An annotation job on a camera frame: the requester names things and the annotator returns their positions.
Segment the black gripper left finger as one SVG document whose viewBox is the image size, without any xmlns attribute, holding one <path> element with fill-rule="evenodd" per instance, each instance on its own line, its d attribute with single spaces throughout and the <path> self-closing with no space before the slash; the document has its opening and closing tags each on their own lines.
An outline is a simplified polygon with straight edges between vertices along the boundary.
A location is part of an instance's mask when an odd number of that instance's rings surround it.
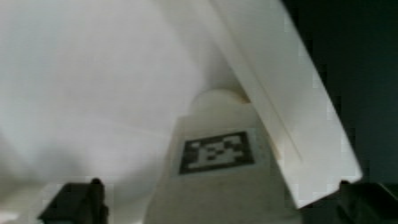
<svg viewBox="0 0 398 224">
<path fill-rule="evenodd" d="M 97 178 L 88 183 L 65 183 L 37 216 L 42 224 L 108 224 L 104 185 Z"/>
</svg>

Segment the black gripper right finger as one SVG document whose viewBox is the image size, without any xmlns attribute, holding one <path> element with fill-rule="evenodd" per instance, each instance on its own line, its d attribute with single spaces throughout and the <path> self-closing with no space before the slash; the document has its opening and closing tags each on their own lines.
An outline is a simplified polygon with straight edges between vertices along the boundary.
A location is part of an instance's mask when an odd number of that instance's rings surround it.
<svg viewBox="0 0 398 224">
<path fill-rule="evenodd" d="M 398 224 L 398 183 L 340 183 L 300 212 L 303 224 Z"/>
</svg>

